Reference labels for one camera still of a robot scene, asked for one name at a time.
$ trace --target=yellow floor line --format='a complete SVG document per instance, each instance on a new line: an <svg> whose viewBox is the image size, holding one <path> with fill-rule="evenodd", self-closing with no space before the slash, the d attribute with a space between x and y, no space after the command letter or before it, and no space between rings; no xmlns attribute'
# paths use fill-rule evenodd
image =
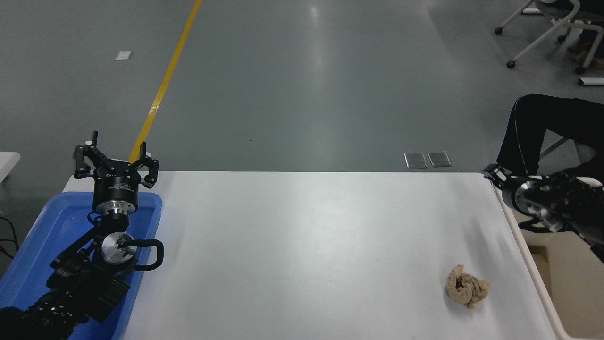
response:
<svg viewBox="0 0 604 340"><path fill-rule="evenodd" d="M174 50L174 54L172 55L172 59L170 60L170 64L168 65L168 69L165 71L164 79L161 81L161 85L159 86L159 90L157 90L157 94L155 95L155 100L153 101L153 105L149 110L149 114L147 115L147 119L143 123L143 127L141 128L141 132L138 134L137 141L134 143L132 147L132 151L130 152L130 157L128 157L128 162L134 163L138 159L138 153L141 147L141 143L145 141L147 138L147 134L149 133L149 129L151 128L151 124L153 124L153 120L155 119L155 115L157 114L157 110L159 109L159 104L161 104L161 100L164 97L165 90L168 88L168 84L170 83L170 78L172 78L172 73L174 73L174 68L178 63L178 58L181 56L182 48L185 45L185 41L187 40L187 35L191 30L191 25L193 25L193 20L195 19L195 14L197 14L197 10L199 9L199 5L201 4L201 0L195 0L195 5L191 9L191 13L187 19L187 23L185 24L185 28L182 29L182 34L180 39L178 39L178 44L176 44L176 49Z"/></svg>

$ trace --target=blue plastic tray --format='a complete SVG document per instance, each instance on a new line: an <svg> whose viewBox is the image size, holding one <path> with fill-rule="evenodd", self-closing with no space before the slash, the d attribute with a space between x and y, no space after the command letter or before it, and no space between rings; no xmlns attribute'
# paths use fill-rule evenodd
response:
<svg viewBox="0 0 604 340"><path fill-rule="evenodd" d="M25 310L49 289L48 277L55 257L92 225L86 216L92 210L91 192L64 192L46 203L10 267L0 281L0 308L14 306ZM153 238L159 225L161 198L151 192L138 195L138 210L130 215L127 233L137 239ZM139 248L137 257L144 264L149 248ZM133 272L126 282L130 290L103 323L90 319L75 328L69 340L117 340L130 318L142 272Z"/></svg>

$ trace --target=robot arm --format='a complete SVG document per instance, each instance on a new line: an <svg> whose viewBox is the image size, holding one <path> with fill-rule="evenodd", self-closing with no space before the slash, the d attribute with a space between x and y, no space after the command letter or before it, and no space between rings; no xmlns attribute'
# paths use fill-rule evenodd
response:
<svg viewBox="0 0 604 340"><path fill-rule="evenodd" d="M158 240L134 240L126 233L129 215L138 209L138 185L153 187L159 162L141 145L133 164L107 158L97 148L98 133L74 151L75 178L94 178L93 227L62 251L51 263L55 270L48 278L50 289L35 304L21 311L0 309L0 334L8 339L67 339L80 323L93 318L103 322L128 292L124 279L133 270L153 270L163 260L164 248ZM84 161L90 159L94 170ZM138 170L148 167L141 178ZM91 214L98 214L92 219ZM155 247L156 262L137 265L138 247Z"/></svg>
<svg viewBox="0 0 604 340"><path fill-rule="evenodd" d="M487 166L483 174L501 189L506 205L533 218L530 224L543 222L551 232L575 232L604 262L601 186L590 186L564 171L544 179L513 177L497 164Z"/></svg>

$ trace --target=shoe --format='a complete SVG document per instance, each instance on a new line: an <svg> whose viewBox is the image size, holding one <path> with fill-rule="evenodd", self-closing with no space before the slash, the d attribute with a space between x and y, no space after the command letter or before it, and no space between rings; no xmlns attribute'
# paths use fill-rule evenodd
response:
<svg viewBox="0 0 604 340"><path fill-rule="evenodd" d="M577 38L577 40L568 46L568 50L571 52L580 53L585 50L589 50L593 43L593 41Z"/></svg>
<svg viewBox="0 0 604 340"><path fill-rule="evenodd" d="M581 52L580 55L578 55L577 57L574 58L574 61L576 61L577 64L579 64L579 65L583 65L586 58L587 58L587 52L583 51L583 52ZM604 70L604 57L593 57L591 59L590 67L595 68L597 70Z"/></svg>

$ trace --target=beige cloth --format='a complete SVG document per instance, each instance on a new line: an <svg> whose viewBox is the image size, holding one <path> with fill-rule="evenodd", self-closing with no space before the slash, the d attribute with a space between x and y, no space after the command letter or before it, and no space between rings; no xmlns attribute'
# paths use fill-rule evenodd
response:
<svg viewBox="0 0 604 340"><path fill-rule="evenodd" d="M449 296L470 309L474 308L474 304L484 300L489 294L490 283L464 273L462 264L458 264L453 268L445 283Z"/></svg>

